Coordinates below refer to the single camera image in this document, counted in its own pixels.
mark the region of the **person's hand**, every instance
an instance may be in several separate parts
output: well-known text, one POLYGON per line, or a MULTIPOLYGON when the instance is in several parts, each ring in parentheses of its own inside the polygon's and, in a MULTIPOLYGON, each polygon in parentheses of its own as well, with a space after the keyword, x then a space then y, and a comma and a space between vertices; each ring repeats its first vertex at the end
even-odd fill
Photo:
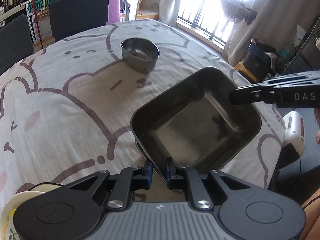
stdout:
MULTIPOLYGON (((316 122, 320 128, 320 108, 315 108, 315 118, 316 118, 316 122)), ((320 144, 320 131, 318 131, 316 134, 316 141, 318 144, 320 144)))

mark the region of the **square baking pan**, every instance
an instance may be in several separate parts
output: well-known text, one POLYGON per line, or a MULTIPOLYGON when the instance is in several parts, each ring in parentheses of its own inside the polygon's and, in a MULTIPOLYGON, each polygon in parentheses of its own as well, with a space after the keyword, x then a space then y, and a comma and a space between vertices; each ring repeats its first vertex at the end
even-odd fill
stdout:
POLYGON ((206 174, 220 169, 260 131, 252 104, 234 106, 236 86, 218 68, 203 68, 139 108, 131 127, 145 157, 165 177, 165 159, 206 174))

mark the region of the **teal sign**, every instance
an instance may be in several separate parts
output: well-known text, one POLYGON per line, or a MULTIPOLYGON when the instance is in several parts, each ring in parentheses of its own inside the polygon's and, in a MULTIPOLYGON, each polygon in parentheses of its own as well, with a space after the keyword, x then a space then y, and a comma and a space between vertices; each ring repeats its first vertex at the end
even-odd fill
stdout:
MULTIPOLYGON (((53 0, 35 0, 35 5, 36 5, 36 11, 39 11, 44 8, 44 1, 45 1, 45 7, 47 8, 48 5, 53 1, 53 0)), ((32 1, 28 3, 28 11, 29 13, 33 13, 33 6, 32 6, 32 1)))

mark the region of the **black metal railing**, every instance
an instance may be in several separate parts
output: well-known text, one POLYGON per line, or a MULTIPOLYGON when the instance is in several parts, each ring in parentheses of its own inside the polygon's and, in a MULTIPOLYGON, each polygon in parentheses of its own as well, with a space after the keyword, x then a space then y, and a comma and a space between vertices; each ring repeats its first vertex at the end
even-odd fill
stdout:
POLYGON ((178 19, 224 47, 234 23, 226 20, 223 14, 214 12, 219 10, 220 3, 217 0, 193 0, 192 5, 182 2, 178 19))

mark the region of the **gray ribbed panel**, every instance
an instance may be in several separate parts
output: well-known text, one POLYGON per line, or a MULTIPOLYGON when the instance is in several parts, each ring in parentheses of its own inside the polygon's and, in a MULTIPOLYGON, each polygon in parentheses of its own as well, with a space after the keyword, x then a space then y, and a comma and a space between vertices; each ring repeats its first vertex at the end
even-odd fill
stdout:
POLYGON ((109 214, 89 240, 234 240, 208 212, 186 202, 134 202, 124 212, 109 214))

